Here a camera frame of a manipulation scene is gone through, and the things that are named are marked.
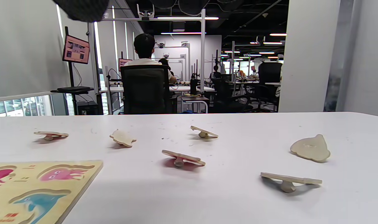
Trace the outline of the person's right hand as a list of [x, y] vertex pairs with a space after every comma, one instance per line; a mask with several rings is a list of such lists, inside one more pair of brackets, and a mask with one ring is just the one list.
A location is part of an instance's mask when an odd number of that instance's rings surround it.
[[103, 19], [109, 0], [54, 0], [75, 21], [94, 23]]

